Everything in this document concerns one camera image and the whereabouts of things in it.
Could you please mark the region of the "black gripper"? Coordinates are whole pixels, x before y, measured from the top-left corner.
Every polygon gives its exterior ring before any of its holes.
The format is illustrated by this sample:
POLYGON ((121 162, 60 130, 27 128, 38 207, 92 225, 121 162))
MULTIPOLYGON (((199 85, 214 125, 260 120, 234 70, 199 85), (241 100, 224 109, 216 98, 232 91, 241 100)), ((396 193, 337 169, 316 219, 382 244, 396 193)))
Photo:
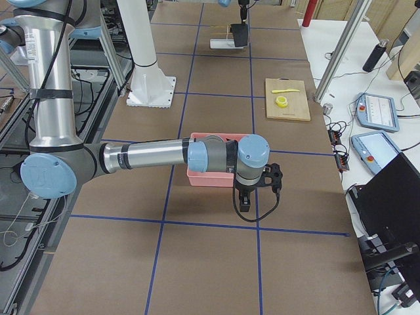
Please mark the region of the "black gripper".
POLYGON ((244 22, 239 24, 231 24, 230 31, 233 35, 235 47, 245 47, 249 42, 249 28, 244 22))
POLYGON ((235 182, 236 190, 239 192, 240 212, 249 212, 251 207, 251 193, 256 189, 253 185, 244 185, 240 182, 235 182))

